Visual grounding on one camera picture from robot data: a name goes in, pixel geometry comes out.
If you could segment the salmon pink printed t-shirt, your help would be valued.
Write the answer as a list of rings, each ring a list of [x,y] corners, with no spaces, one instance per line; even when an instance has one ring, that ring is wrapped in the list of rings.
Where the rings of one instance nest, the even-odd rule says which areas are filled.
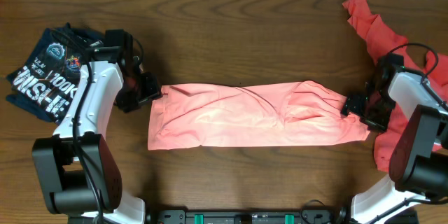
[[[249,87],[178,84],[152,103],[148,149],[331,146],[369,135],[345,96],[314,81]]]

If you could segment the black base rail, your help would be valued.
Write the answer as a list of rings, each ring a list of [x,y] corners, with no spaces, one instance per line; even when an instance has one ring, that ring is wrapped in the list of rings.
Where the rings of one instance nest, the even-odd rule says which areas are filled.
[[[336,224],[345,223],[329,209],[298,211],[165,210],[151,218],[156,224]]]

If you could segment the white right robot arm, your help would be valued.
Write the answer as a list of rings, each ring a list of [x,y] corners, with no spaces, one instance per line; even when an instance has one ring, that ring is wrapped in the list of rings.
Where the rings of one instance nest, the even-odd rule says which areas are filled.
[[[369,130],[385,132],[395,107],[407,125],[388,174],[353,196],[336,223],[418,223],[414,206],[447,203],[447,156],[433,152],[434,145],[447,147],[447,104],[426,74],[405,67],[400,55],[381,57],[365,93],[348,96],[341,114],[355,114]]]

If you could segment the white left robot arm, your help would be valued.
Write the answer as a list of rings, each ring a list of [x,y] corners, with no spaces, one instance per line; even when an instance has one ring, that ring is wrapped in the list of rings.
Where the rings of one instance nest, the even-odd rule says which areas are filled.
[[[105,134],[114,106],[137,110],[161,98],[161,87],[122,46],[87,49],[84,58],[66,117],[32,148],[46,208],[70,223],[144,223],[145,202],[123,190]]]

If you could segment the red crumpled t-shirt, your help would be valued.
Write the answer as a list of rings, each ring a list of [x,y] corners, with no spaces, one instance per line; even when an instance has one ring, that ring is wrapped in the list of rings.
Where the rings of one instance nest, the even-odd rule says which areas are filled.
[[[409,112],[403,112],[389,94],[394,74],[416,74],[417,86],[422,78],[435,93],[444,108],[447,107],[447,56],[426,53],[426,68],[420,69],[406,52],[409,45],[404,36],[387,27],[378,14],[372,14],[366,0],[347,0],[343,7],[349,12],[349,24],[366,42],[367,51],[374,60],[376,69],[366,84],[363,96],[349,97],[349,105],[360,104],[360,108],[344,107],[343,112],[354,112],[362,123],[374,131],[380,131],[374,143],[374,160],[380,171],[387,172],[391,156],[408,123]]]

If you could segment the folded navy printed t-shirt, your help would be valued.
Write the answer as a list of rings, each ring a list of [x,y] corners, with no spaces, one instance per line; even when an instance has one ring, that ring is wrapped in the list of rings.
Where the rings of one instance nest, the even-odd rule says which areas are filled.
[[[78,89],[82,51],[103,46],[104,35],[91,29],[47,28],[22,67],[7,75],[6,100],[37,118],[59,124]]]

